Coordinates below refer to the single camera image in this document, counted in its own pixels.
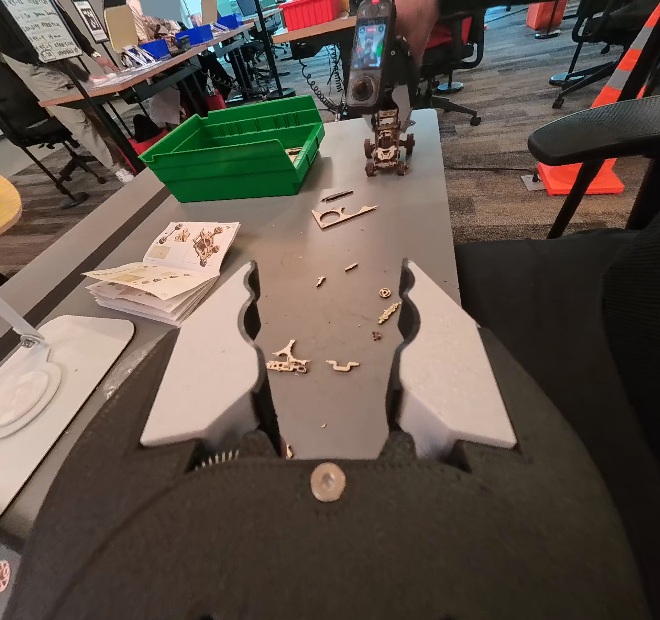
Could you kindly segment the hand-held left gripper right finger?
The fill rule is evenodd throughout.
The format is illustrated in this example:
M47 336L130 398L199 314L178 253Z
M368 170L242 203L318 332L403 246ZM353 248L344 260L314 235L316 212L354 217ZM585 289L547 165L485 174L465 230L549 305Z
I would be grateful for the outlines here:
M511 450L514 428L478 324L419 265L400 271L399 332L387 386L387 424L417 458L441 460L458 442Z

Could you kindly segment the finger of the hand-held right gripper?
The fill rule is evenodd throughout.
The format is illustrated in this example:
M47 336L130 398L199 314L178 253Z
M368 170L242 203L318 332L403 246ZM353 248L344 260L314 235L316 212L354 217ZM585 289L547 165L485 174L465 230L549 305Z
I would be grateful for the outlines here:
M397 86L393 89L393 102L398 110L399 131L403 135L408 129L412 113L408 86Z

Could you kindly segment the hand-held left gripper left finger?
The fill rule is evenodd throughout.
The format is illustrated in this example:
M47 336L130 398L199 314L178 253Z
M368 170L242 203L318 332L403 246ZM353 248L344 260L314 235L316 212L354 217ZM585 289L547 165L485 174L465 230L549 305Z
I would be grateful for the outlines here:
M184 321L141 445L198 440L209 451L229 451L244 434L260 429L281 455L266 362L255 343L259 298L259 270L249 261Z

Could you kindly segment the wooden buggy model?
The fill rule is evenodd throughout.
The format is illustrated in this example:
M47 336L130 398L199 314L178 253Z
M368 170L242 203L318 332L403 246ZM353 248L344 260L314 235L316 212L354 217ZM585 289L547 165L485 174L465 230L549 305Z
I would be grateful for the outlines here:
M375 176L379 170L395 170L400 177L408 171L407 159L415 147L414 134L401 138L399 109L378 111L372 119L374 139L366 138L364 153L367 158L367 177Z

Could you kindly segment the person's right hand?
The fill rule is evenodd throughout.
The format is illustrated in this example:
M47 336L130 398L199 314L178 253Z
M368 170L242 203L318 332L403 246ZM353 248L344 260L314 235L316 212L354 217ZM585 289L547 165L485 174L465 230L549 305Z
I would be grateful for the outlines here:
M428 39L438 21L439 0L394 1L395 34L405 38L415 65L420 67Z

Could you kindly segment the red plastic bin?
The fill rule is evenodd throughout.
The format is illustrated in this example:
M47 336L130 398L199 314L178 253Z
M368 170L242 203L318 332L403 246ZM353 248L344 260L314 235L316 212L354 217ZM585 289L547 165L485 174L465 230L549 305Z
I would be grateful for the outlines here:
M348 0L290 0L280 5L288 31L332 22L348 8Z

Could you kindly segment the black and red office chair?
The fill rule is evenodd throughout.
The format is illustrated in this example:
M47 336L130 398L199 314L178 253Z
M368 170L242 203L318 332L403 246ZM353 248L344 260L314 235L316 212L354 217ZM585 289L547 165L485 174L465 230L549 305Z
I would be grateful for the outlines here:
M474 69L483 59L485 15L484 9L457 13L441 18L434 26L422 59L414 108L467 114L472 126L481 123L474 109L452 102L449 96L463 89L454 73Z

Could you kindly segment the black pole stand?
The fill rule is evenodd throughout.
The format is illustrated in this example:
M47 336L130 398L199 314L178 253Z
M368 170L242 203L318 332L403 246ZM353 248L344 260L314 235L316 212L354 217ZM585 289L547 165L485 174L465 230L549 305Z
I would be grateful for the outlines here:
M257 18L260 23L261 37L263 40L263 46L265 48L268 67L271 71L271 76L275 81L275 85L276 85L275 89L269 91L267 98L268 100L275 100L275 99L283 99L285 97L293 97L296 95L295 90L291 88L284 89L280 82L280 76L276 69L276 63L275 63L275 57L273 54L272 45L267 35L267 27L266 27L263 11L261 9L260 0L254 0L254 3L255 3L255 11L257 13Z

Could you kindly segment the white instruction booklet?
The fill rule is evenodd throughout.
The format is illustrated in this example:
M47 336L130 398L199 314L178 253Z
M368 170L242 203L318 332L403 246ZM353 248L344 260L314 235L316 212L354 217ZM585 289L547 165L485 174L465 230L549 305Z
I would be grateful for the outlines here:
M84 275L102 307L180 326L216 284L240 223L171 222L143 260Z

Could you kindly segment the flat wooden triangular part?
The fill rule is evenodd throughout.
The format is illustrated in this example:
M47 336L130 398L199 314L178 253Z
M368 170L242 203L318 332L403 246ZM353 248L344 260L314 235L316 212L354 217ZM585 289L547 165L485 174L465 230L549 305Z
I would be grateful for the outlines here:
M344 206L323 210L312 210L311 215L321 230L327 230L347 221L376 211L378 206L362 206L353 212L347 212Z

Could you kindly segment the person's black clothing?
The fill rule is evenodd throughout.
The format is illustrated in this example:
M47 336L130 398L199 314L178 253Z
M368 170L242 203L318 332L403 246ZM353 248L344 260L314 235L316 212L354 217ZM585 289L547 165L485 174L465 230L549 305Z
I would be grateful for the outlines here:
M644 229L455 245L463 309L587 447L659 618L659 216Z

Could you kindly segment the green plastic bin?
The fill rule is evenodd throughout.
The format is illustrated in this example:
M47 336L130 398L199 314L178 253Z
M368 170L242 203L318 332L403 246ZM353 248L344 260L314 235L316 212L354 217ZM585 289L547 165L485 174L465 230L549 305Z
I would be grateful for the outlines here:
M194 115L140 155L180 203L297 195L324 138L312 96ZM302 147L294 165L285 153Z

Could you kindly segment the orange traffic cone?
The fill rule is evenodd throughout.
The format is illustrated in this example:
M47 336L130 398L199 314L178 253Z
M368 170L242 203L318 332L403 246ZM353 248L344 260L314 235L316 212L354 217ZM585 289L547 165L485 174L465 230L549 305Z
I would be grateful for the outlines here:
M638 65L642 52L659 21L659 4L651 13L648 21L634 39L630 48L621 56L614 73L608 77L605 87L594 100L592 107L602 107L615 103L622 97L626 83L631 79L633 70ZM624 185L615 173L615 159L607 159L586 190L588 195L619 195L623 193ZM535 178L542 181L548 195L568 195L578 178L581 163L551 167L539 163Z

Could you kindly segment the yellow round table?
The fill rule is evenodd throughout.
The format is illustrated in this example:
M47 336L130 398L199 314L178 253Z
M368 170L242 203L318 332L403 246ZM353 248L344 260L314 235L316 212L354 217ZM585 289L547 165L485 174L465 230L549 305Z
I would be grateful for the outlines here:
M11 182L1 176L1 228L4 234L18 223L22 215L22 200Z

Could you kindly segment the black framed code sign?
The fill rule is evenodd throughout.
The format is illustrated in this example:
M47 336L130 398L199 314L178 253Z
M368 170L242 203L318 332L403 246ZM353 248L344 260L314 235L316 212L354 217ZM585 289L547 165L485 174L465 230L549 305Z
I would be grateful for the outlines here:
M105 44L110 42L105 25L102 24L100 17L96 14L89 0L70 0L76 9L81 20L85 24L87 31L96 44Z

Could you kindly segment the wooden top table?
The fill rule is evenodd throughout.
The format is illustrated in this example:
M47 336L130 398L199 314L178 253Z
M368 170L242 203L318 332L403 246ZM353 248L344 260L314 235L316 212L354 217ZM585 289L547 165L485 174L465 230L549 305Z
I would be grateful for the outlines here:
M197 56L212 47L215 40L205 41L191 47L172 58L143 66L125 73L115 79L103 79L96 84L91 81L79 82L67 69L75 88L66 96L46 99L39 102L43 107L70 107L91 109L109 131L113 141L120 148L135 173L145 170L146 165L128 141L123 129L116 124L112 115L106 111L106 105L120 98L128 104L140 103L185 80L200 68Z

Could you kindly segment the whiteboard with writing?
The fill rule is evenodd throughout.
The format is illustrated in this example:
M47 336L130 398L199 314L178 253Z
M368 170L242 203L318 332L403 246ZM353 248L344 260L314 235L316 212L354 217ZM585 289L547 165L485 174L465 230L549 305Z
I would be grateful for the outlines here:
M1 0L1 53L44 65L82 56L53 0Z

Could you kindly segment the wooden forked frame part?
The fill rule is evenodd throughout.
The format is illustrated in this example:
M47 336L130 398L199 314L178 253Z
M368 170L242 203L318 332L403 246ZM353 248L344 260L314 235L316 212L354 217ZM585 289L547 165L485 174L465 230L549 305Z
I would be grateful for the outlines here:
M306 374L309 359L298 359L294 356L293 349L296 340L291 339L289 343L277 352L273 352L274 359L266 362L266 368L277 372L292 372Z

